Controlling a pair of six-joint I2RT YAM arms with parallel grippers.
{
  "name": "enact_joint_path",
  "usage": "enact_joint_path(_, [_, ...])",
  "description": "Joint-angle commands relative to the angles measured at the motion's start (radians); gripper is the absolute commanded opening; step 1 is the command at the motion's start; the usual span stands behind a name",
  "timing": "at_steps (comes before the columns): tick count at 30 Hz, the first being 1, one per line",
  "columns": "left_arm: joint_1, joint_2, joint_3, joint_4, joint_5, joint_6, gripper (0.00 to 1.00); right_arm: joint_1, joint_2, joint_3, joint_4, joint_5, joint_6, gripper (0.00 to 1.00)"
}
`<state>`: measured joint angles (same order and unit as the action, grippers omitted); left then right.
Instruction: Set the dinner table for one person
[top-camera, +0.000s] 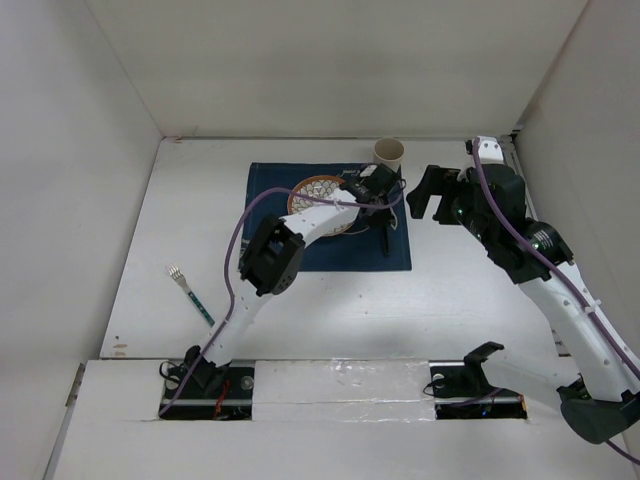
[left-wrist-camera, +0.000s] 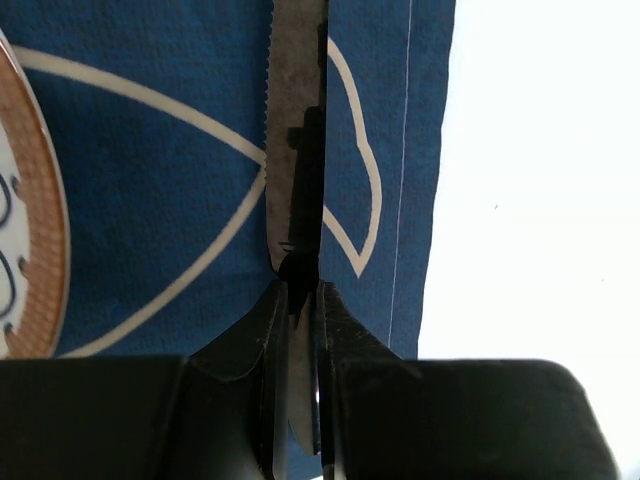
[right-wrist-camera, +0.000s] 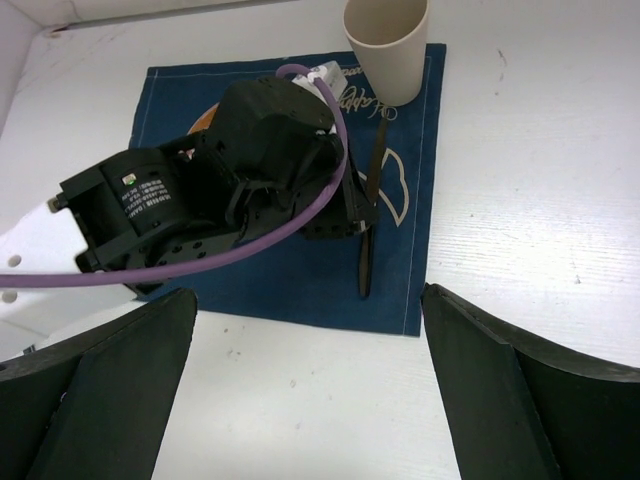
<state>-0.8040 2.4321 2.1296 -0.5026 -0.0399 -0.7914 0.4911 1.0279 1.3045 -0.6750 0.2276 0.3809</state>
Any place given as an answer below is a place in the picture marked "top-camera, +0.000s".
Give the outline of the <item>black table knife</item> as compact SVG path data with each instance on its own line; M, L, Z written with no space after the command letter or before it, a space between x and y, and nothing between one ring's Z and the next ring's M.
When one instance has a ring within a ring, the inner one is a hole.
M390 245L390 237L389 237L389 228L391 226L392 226L392 217L387 216L381 227L382 251L385 258L388 258L391 254L391 245Z

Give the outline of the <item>brown paper cup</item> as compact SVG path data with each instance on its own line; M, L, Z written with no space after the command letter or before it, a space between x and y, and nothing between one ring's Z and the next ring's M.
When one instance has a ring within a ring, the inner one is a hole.
M376 164L383 164L392 171L400 169L405 153L404 145L395 138L381 138L373 148L373 161Z

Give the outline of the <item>floral patterned plate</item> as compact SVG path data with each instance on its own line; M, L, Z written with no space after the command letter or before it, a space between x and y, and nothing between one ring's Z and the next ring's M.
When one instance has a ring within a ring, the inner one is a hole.
M307 245L321 237L346 231L356 220L359 208L345 206L355 197L342 190L342 179L330 175L310 177L294 188L288 199L286 227L300 233Z

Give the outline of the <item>dark blue cloth napkin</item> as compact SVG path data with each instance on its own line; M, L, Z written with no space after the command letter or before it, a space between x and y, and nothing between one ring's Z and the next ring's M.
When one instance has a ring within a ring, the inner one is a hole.
M253 163L249 168L246 202L260 193L282 187L288 190L302 181L330 175L347 179L362 168L360 163ZM405 204L394 206L397 226L389 228L391 254L382 251L381 229L369 229L362 220L356 221L347 232L322 237L304 253L302 272L384 272L412 269Z

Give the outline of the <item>teal patterned handle cutlery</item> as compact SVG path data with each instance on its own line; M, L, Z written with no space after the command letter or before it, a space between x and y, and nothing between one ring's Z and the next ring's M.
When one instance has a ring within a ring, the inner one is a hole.
M186 277L182 273L182 271L173 264L170 264L166 267L168 275L173 279L173 281L182 289L182 291L187 295L191 304L198 310L199 314L202 316L204 321L207 323L209 327L213 327L215 325L215 320L210 315L208 310L199 300L197 295L194 293L192 288L190 287Z

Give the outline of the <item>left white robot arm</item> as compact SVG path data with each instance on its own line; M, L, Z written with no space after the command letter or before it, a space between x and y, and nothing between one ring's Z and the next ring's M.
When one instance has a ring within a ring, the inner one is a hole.
M381 222L401 200L391 197L401 185L398 172L384 164L371 164L324 198L298 193L296 196L310 205L286 216L265 216L244 248L238 270L233 272L231 254L252 209L269 195L289 191L276 187L258 195L238 221L225 257L224 280L230 297L227 313L201 344L185 354L185 378L190 387L201 396L216 394L245 331L266 302L292 285L305 249L360 218Z

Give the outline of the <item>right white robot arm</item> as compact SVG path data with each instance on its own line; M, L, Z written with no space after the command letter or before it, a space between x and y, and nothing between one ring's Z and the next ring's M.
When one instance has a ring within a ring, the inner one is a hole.
M460 225L481 243L542 312L575 365L535 363L489 341L437 385L457 380L466 396L496 388L521 393L559 411L583 440L602 444L639 420L639 360L586 291L559 232L528 216L525 193L524 179L506 165L480 170L430 165L407 203L412 218L420 219L429 199L439 197L434 220Z

